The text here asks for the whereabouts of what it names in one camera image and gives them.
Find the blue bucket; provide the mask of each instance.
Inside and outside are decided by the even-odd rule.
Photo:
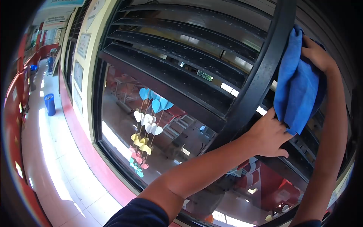
[[[56,106],[54,105],[54,95],[52,93],[44,96],[44,102],[48,116],[56,114]]]

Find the corridor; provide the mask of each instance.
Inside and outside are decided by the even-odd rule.
[[[58,76],[41,60],[21,134],[28,184],[54,227],[103,226],[122,206],[102,186],[69,131],[59,96]],[[56,114],[49,117],[44,96],[53,93]]]

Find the wall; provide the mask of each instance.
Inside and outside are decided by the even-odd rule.
[[[94,18],[94,20],[88,30],[86,30],[86,24],[87,24],[86,20],[83,21],[81,30],[79,32],[79,37],[77,40],[76,53],[74,55],[74,60],[75,61],[77,60],[80,63],[80,65],[83,67],[82,92],[78,88],[78,85],[75,84],[75,80],[73,80],[73,84],[74,84],[73,89],[77,89],[80,94],[80,97],[82,98],[83,116],[82,116],[81,112],[79,111],[79,109],[76,107],[76,105],[73,105],[73,109],[75,109],[77,118],[78,118],[79,122],[81,123],[81,126],[90,141],[94,140],[94,138],[91,138],[91,133],[90,133],[90,131],[93,130],[92,115],[91,115],[91,112],[92,112],[91,111],[91,95],[92,95],[91,91],[92,91],[94,65],[96,62],[97,51],[99,48],[99,42],[101,40],[103,30],[105,28],[108,17],[110,16],[111,11],[112,11],[116,1],[117,0],[106,0],[105,1],[104,6],[98,12],[98,14]],[[96,2],[97,2],[97,0],[92,0],[91,4],[88,7],[88,10],[86,12],[85,19],[88,17],[90,12],[92,11]],[[79,41],[80,41],[80,36],[82,33],[91,34],[85,59],[77,52],[77,49],[79,46]]]

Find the red pillar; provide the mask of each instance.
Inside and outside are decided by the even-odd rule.
[[[19,50],[18,50],[18,57],[19,57],[19,63],[17,66],[17,69],[19,72],[22,72],[24,70],[24,52],[25,52],[25,45],[26,45],[26,38],[28,37],[28,34],[24,34],[23,38],[20,41],[19,44]]]
[[[35,51],[39,50],[40,37],[42,36],[43,22],[39,26],[37,41],[35,42]]]

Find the pink paper heart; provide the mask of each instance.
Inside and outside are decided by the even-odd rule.
[[[133,148],[133,147],[129,147],[129,150],[132,152],[132,153],[135,153],[136,151],[135,151],[135,148]]]
[[[141,167],[141,168],[143,168],[143,169],[147,169],[147,168],[149,168],[149,165],[148,165],[148,164],[146,164],[146,163],[144,163],[144,164],[142,164],[140,167]]]
[[[136,161],[137,161],[139,164],[141,164],[141,163],[142,163],[142,158],[137,157],[137,158],[136,158]]]

